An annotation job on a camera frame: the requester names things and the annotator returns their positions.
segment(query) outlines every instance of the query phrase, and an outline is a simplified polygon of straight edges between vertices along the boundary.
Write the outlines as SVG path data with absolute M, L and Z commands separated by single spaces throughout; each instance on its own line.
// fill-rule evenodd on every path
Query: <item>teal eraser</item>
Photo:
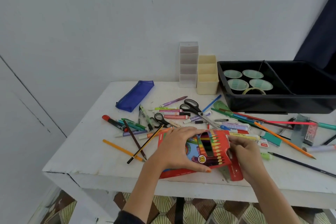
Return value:
M 270 143 L 274 144 L 275 146 L 280 146 L 281 144 L 281 139 L 277 138 L 276 136 L 272 135 L 271 133 L 265 132 L 264 135 L 260 136 L 263 139 L 266 139 Z

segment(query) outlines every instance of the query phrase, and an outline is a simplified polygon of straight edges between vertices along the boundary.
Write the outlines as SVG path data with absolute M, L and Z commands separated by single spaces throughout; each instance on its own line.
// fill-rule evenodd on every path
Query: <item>hand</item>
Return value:
M 182 127 L 170 129 L 156 152 L 148 159 L 154 165 L 161 165 L 162 170 L 171 168 L 187 168 L 197 172 L 210 173 L 205 165 L 192 162 L 186 155 L 186 141 L 194 135 L 204 133 L 205 129 Z
M 267 175 L 259 146 L 255 141 L 238 136 L 228 136 L 230 148 L 236 153 L 245 180 L 252 185 Z

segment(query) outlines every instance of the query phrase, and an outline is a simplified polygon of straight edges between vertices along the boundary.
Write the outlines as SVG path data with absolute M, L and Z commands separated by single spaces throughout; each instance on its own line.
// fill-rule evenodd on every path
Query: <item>forearm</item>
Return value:
M 252 184 L 268 224 L 300 224 L 296 213 L 271 177 L 265 173 Z
M 162 173 L 160 163 L 153 158 L 143 165 L 135 187 L 124 206 L 124 211 L 147 222 L 148 214 L 151 209 L 154 191 Z

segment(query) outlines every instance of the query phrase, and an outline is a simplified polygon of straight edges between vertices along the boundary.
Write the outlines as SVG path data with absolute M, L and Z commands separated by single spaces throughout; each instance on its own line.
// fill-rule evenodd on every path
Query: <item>white table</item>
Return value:
M 107 139 L 136 152 L 137 146 L 131 137 L 115 138 L 114 134 L 121 131 L 102 119 L 104 114 L 113 119 L 138 119 L 138 108 L 129 113 L 115 107 L 116 102 L 135 84 L 136 82 L 111 82 L 43 169 L 55 184 L 85 204 L 97 217 L 116 217 L 119 209 L 113 202 L 115 192 L 131 192 L 143 164 L 136 160 L 127 164 L 128 155 L 102 142 Z M 155 86 L 141 103 L 148 109 L 181 96 L 194 99 L 202 109 L 217 95 L 197 95 L 195 89 L 179 88 L 178 82 L 155 82 Z M 296 114 L 255 116 L 268 120 L 288 120 Z M 314 121 L 329 124 L 335 124 L 336 121 L 335 112 L 307 116 Z M 215 119 L 224 116 L 213 112 L 210 117 Z M 273 126 L 269 128 L 279 131 L 279 128 Z M 254 128 L 253 133 L 260 134 L 260 130 Z M 335 131 L 318 128 L 315 144 L 322 143 L 334 133 Z M 153 154 L 157 144 L 156 137 L 146 146 L 144 152 L 147 157 Z M 313 160 L 284 143 L 279 148 L 271 146 L 269 151 L 336 173 L 336 152 L 315 153 L 317 160 Z M 264 161 L 264 164 L 291 205 L 336 209 L 335 178 L 276 157 Z M 155 194 L 257 202 L 252 188 L 245 180 L 227 183 L 218 170 L 213 170 L 210 174 L 193 173 L 159 180 Z

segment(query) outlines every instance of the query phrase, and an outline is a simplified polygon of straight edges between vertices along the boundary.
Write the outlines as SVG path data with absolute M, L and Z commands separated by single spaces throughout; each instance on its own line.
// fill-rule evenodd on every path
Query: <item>black plastic box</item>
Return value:
M 305 61 L 218 61 L 218 75 L 227 105 L 234 112 L 331 113 L 336 109 L 336 81 Z M 235 94 L 225 70 L 253 69 L 273 85 L 261 94 Z M 244 75 L 239 78 L 249 82 Z

